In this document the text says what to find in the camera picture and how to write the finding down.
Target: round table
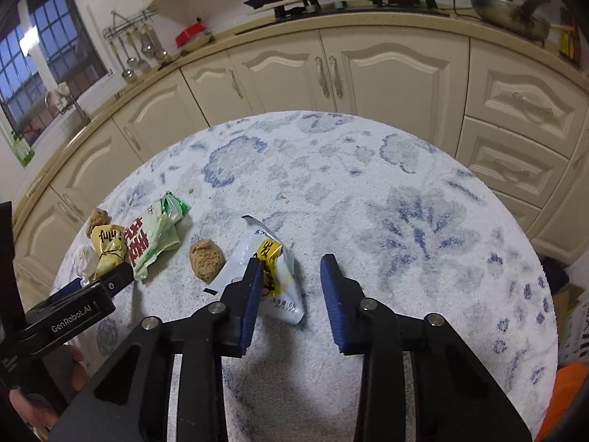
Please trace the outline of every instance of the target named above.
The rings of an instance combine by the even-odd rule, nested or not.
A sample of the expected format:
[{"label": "round table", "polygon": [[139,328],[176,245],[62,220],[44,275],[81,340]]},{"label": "round table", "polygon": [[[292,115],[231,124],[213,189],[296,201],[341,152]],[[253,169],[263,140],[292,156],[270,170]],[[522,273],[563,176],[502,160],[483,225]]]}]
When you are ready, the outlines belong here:
[{"label": "round table", "polygon": [[[128,225],[166,191],[191,206],[177,224],[181,247],[162,253],[148,279],[115,297],[113,314],[76,338],[91,373],[143,317],[173,320],[208,304],[188,248],[208,237],[229,257],[250,214],[292,250],[306,316],[297,326],[258,317],[246,356],[224,359],[230,440],[352,439],[361,357],[334,344],[319,280],[325,253],[395,312],[443,314],[532,435],[539,430],[557,368],[544,272],[499,199],[441,150],[357,116],[268,113],[162,151],[100,207]],[[54,290],[74,279],[87,244],[82,229]]]}]

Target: frying pan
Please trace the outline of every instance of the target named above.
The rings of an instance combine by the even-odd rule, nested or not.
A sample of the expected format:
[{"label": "frying pan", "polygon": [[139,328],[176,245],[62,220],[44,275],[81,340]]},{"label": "frying pan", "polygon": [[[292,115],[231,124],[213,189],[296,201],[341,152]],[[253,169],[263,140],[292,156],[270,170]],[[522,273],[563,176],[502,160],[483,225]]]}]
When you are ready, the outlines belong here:
[{"label": "frying pan", "polygon": [[472,8],[485,21],[530,40],[546,40],[550,23],[532,13],[550,0],[525,0],[517,5],[508,0],[470,0]]}]

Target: brown pastry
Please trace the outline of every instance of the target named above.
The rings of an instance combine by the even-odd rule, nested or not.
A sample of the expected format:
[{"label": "brown pastry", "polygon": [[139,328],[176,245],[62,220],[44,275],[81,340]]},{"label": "brown pastry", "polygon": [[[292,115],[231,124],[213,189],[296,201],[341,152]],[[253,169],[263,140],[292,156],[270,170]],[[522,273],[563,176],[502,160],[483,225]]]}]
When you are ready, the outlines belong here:
[{"label": "brown pastry", "polygon": [[199,239],[190,246],[190,265],[196,277],[213,282],[225,265],[225,257],[212,239]]},{"label": "brown pastry", "polygon": [[92,230],[98,225],[105,225],[110,224],[111,217],[108,213],[101,208],[94,208],[92,213],[90,214],[90,219],[88,220],[88,225],[86,227],[86,236],[90,239],[90,235],[92,234]]}]

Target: cabinet door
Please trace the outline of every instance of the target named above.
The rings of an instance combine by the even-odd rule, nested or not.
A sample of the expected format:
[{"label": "cabinet door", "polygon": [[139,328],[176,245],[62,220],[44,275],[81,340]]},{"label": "cabinet door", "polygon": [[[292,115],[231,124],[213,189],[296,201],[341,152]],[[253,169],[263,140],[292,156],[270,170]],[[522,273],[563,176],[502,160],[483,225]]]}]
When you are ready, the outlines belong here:
[{"label": "cabinet door", "polygon": [[339,112],[403,129],[456,154],[468,38],[413,28],[321,30]]},{"label": "cabinet door", "polygon": [[589,248],[589,121],[552,197],[527,231],[534,249],[572,264]]},{"label": "cabinet door", "polygon": [[318,31],[267,38],[229,56],[255,114],[335,110]]},{"label": "cabinet door", "polygon": [[104,122],[67,160],[51,187],[83,219],[142,161],[113,120]]},{"label": "cabinet door", "polygon": [[542,207],[567,166],[566,158],[503,128],[464,118],[456,160],[488,187]]},{"label": "cabinet door", "polygon": [[562,75],[490,43],[470,43],[466,111],[570,157],[587,94]]},{"label": "cabinet door", "polygon": [[17,237],[15,252],[18,261],[34,277],[51,287],[61,261],[83,223],[48,187]]},{"label": "cabinet door", "polygon": [[187,64],[181,71],[211,126],[252,116],[227,52]]},{"label": "cabinet door", "polygon": [[497,196],[497,198],[499,198],[503,205],[509,210],[523,231],[529,228],[540,213],[540,208],[532,206],[525,201],[497,191],[493,191],[493,193],[495,193],[495,196]]},{"label": "cabinet door", "polygon": [[143,161],[208,128],[179,70],[132,99],[113,119]]},{"label": "cabinet door", "polygon": [[25,311],[48,298],[51,288],[33,276],[16,259],[14,260],[14,274],[17,278],[18,293]]}]

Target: metal screw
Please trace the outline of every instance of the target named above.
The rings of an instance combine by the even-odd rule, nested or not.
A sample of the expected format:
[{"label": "metal screw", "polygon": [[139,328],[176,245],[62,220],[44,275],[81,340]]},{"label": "metal screw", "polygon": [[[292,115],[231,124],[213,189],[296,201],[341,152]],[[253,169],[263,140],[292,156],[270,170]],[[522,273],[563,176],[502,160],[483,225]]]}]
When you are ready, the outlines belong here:
[{"label": "metal screw", "polygon": [[366,298],[360,301],[360,307],[365,311],[374,311],[378,307],[378,303],[371,298]]},{"label": "metal screw", "polygon": [[226,309],[225,304],[222,302],[213,302],[208,306],[208,311],[211,314],[220,314]]},{"label": "metal screw", "polygon": [[441,325],[444,325],[444,322],[446,322],[446,319],[444,319],[440,314],[436,314],[434,312],[428,316],[428,322],[432,326],[440,327]]},{"label": "metal screw", "polygon": [[141,327],[146,330],[154,329],[160,325],[160,319],[155,318],[154,316],[149,316],[141,321]]}]

